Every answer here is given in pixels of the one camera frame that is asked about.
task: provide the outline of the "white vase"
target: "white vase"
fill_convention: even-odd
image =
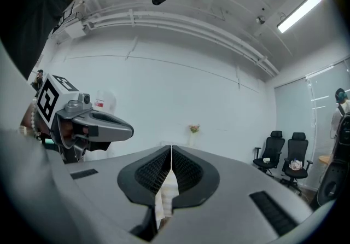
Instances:
[[[191,132],[189,145],[190,147],[193,147],[195,144],[196,144],[196,133]]]

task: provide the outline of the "office chair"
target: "office chair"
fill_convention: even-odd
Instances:
[[[281,150],[283,148],[285,139],[282,138],[282,131],[272,131],[269,138],[266,139],[266,147],[265,151],[262,154],[261,158],[259,157],[259,147],[255,147],[256,149],[256,159],[253,160],[253,163],[259,166],[259,170],[263,173],[267,174],[267,171],[270,174],[270,177],[274,178],[270,169],[277,168],[279,162],[279,156],[281,155]],[[270,158],[270,162],[264,163],[264,158]]]
[[[281,183],[287,184],[287,187],[292,187],[299,192],[301,196],[301,190],[298,188],[298,182],[295,182],[294,179],[304,179],[307,175],[307,170],[310,164],[313,164],[312,161],[307,160],[307,167],[304,169],[304,160],[305,154],[308,146],[308,140],[306,140],[305,133],[295,132],[291,139],[288,140],[288,157],[284,159],[284,165],[282,171],[290,177],[290,180],[282,179]],[[289,168],[289,164],[292,160],[298,160],[302,162],[303,168],[300,170],[292,170]]]

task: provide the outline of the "ceiling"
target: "ceiling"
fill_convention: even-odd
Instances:
[[[219,27],[266,56],[275,72],[330,43],[342,34],[331,0],[322,0],[283,34],[277,25],[304,0],[168,0],[154,6],[151,0],[77,0],[74,12],[83,19],[126,13],[130,9],[182,15]],[[256,23],[264,16],[263,25]]]

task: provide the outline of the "chair headrest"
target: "chair headrest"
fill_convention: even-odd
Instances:
[[[293,136],[291,137],[292,140],[298,140],[298,141],[303,141],[306,139],[305,133],[304,132],[295,132],[293,133]]]
[[[270,136],[274,138],[282,138],[282,131],[272,131]]]

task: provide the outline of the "pearl bracelet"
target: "pearl bracelet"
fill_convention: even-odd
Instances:
[[[34,131],[34,137],[40,141],[41,140],[40,139],[41,133],[35,128],[35,120],[34,119],[35,119],[36,112],[37,112],[37,106],[34,104],[33,109],[32,109],[32,113],[31,113],[31,126],[32,126],[32,130]]]

